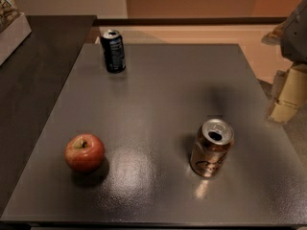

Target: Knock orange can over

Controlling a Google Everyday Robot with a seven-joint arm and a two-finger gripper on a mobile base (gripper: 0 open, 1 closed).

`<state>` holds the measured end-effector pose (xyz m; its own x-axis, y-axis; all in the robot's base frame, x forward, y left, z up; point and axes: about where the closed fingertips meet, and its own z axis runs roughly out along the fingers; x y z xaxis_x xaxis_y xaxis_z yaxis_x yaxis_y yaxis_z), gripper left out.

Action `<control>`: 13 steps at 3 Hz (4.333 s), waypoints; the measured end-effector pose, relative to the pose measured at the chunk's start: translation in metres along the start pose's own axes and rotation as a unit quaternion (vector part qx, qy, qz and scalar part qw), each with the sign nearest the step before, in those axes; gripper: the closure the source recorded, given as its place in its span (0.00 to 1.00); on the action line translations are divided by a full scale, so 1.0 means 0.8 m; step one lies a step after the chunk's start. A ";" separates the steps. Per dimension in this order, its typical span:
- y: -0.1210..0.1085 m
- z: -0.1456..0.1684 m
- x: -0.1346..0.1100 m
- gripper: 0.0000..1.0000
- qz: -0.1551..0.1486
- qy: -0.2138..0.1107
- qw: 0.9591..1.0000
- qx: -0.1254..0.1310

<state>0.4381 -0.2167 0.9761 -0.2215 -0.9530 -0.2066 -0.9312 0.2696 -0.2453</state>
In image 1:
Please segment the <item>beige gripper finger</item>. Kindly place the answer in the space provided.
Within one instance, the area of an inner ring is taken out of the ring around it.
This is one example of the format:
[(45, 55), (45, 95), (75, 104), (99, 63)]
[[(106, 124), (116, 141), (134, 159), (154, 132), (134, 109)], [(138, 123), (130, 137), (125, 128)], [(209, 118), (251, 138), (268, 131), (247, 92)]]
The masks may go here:
[(277, 71), (272, 85), (268, 118), (286, 124), (307, 102), (307, 64), (294, 63), (287, 71)]
[(284, 27), (284, 22), (278, 24), (272, 31), (268, 32), (262, 37), (261, 42), (268, 45), (279, 45), (283, 35)]

